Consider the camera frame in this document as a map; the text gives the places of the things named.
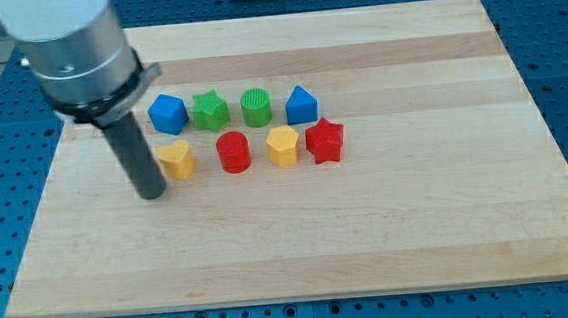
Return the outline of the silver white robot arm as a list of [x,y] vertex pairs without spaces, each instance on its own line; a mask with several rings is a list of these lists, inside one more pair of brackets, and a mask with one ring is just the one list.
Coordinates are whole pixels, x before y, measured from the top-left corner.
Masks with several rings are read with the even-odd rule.
[[112,0],[0,0],[0,22],[61,118],[104,129],[162,73],[142,66]]

